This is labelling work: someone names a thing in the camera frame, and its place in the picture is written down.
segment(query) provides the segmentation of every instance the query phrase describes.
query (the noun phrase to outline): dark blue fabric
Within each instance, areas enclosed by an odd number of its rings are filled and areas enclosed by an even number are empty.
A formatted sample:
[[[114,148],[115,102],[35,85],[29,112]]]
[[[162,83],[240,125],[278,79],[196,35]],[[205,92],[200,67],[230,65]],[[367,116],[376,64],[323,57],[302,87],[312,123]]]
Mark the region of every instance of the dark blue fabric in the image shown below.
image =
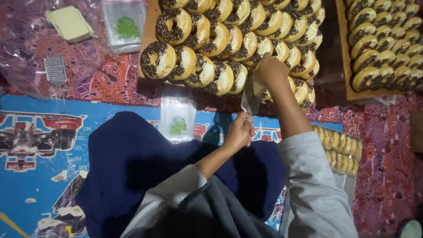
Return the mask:
[[[284,187],[285,167],[276,145],[254,141],[215,173],[263,222]],[[88,235],[119,237],[149,188],[216,148],[197,140],[173,145],[139,115],[117,113],[88,139],[90,171],[76,197]]]

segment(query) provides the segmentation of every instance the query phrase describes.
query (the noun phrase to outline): red patterned fabric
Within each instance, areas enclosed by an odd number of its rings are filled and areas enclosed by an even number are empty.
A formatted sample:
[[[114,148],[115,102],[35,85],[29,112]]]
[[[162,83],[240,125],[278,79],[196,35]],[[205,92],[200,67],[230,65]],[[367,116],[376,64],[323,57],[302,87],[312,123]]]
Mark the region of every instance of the red patterned fabric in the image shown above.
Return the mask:
[[[137,61],[138,54],[120,56],[119,61],[108,58],[94,78],[67,92],[66,98],[159,107],[163,94],[174,94],[192,97],[198,109],[240,111],[237,96],[216,97],[162,80],[138,79]],[[423,202],[423,162],[413,155],[409,143],[410,111],[422,99],[411,95],[409,102],[400,95],[396,105],[362,106],[320,92],[316,89],[318,109],[307,111],[308,118],[342,122],[345,133],[364,142],[352,208],[358,232],[394,233],[401,221],[415,216],[416,206]],[[329,106],[328,102],[338,105]],[[260,116],[274,117],[272,105],[263,104]]]

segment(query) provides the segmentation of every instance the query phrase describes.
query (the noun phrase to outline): gray sweatshirt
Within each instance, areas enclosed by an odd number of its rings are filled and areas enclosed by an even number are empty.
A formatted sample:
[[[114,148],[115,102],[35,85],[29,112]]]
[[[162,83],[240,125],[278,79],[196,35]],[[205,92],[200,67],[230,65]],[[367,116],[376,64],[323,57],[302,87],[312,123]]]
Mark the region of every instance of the gray sweatshirt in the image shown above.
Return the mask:
[[[286,185],[295,218],[289,237],[358,237],[347,194],[337,188],[319,137],[307,132],[281,141],[278,149],[288,168]],[[167,207],[177,208],[188,194],[207,183],[194,165],[188,165],[149,189],[121,237],[150,228]]]

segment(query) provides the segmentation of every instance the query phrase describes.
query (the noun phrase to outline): person's right hand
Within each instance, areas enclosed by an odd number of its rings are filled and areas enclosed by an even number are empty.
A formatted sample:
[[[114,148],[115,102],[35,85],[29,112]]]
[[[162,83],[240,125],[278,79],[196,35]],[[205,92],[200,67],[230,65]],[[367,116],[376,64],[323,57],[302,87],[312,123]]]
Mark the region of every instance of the person's right hand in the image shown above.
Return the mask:
[[[270,92],[281,89],[281,87],[290,89],[288,74],[289,68],[285,63],[277,58],[272,58],[269,52],[263,55],[253,72],[254,80],[265,86]]]

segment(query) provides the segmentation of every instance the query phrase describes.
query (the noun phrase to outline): red racing car print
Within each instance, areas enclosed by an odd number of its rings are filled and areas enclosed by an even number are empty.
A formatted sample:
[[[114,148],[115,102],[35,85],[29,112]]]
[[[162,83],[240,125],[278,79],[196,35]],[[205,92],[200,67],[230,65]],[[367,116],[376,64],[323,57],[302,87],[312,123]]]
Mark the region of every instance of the red racing car print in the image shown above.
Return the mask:
[[[57,150],[71,150],[86,115],[0,111],[0,157],[6,155],[6,170],[26,172],[36,168],[36,156],[52,158]],[[37,128],[41,119],[47,130]]]

